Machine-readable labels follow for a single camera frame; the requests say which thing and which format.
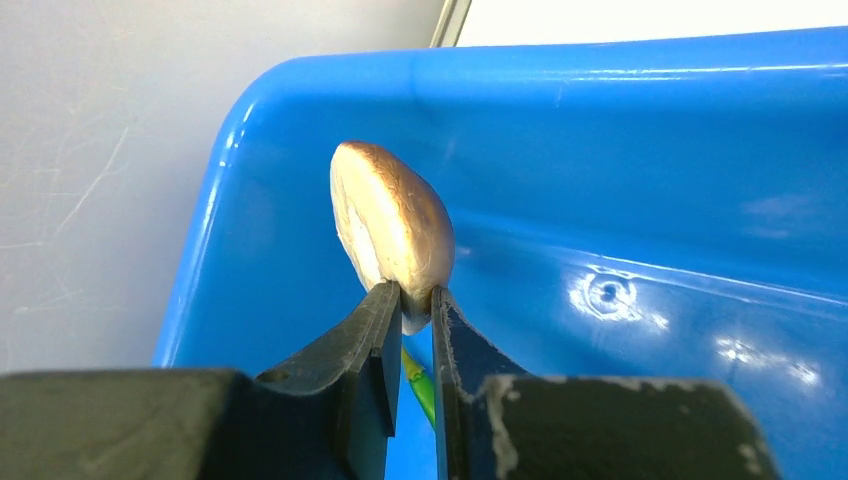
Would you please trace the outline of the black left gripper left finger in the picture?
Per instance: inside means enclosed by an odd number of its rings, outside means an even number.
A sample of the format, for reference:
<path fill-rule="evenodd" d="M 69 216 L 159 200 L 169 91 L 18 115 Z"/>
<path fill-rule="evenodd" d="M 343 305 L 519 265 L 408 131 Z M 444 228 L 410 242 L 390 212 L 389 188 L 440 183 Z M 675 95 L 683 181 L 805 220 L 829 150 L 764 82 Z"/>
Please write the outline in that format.
<path fill-rule="evenodd" d="M 5 479 L 380 479 L 396 431 L 401 292 L 373 287 L 282 363 L 1 379 Z"/>

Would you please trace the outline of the green toy chili pepper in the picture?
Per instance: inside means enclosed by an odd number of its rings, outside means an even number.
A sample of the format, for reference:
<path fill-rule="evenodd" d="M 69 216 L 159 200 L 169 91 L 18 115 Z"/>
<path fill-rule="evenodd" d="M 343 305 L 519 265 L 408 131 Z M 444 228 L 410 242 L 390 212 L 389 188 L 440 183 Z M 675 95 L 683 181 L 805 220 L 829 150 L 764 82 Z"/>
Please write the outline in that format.
<path fill-rule="evenodd" d="M 401 345 L 401 363 L 406 380 L 431 427 L 436 429 L 435 392 L 431 377 Z"/>

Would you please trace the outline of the white round toy slice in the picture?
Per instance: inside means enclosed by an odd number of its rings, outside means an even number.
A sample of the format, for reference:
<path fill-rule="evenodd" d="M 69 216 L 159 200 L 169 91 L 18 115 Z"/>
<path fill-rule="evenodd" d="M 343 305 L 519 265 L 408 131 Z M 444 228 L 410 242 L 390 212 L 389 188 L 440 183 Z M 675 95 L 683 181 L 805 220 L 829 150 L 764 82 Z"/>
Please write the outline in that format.
<path fill-rule="evenodd" d="M 367 290 L 400 287 L 402 333 L 431 321 L 433 290 L 448 285 L 455 235 L 432 186 L 387 149 L 362 141 L 339 144 L 330 163 L 337 236 Z"/>

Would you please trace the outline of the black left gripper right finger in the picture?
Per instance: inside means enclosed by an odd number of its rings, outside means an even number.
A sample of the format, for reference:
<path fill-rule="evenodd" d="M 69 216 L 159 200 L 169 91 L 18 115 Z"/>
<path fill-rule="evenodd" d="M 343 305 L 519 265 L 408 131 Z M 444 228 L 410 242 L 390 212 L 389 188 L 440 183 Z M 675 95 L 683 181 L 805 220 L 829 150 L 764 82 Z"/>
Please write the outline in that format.
<path fill-rule="evenodd" d="M 777 479 L 757 421 L 693 378 L 540 376 L 431 298 L 442 479 Z"/>

